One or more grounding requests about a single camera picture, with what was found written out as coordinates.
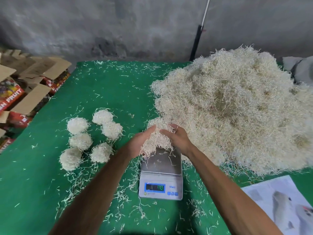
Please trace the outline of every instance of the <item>scale platform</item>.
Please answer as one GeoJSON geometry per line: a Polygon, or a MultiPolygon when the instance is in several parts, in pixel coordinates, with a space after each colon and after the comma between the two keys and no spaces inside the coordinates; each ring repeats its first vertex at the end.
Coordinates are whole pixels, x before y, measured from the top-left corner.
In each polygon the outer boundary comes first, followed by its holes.
{"type": "Polygon", "coordinates": [[[141,162],[139,197],[182,200],[182,160],[177,149],[157,148],[141,162]]]}

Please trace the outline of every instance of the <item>gray concrete wall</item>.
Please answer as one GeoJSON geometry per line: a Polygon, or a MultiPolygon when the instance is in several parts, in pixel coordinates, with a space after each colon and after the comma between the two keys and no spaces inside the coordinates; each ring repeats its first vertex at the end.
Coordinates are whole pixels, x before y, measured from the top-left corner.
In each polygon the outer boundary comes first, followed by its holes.
{"type": "MultiPolygon", "coordinates": [[[[207,0],[0,0],[0,41],[67,59],[189,59],[207,0]]],[[[313,0],[211,0],[196,56],[313,55],[313,0]]]]}

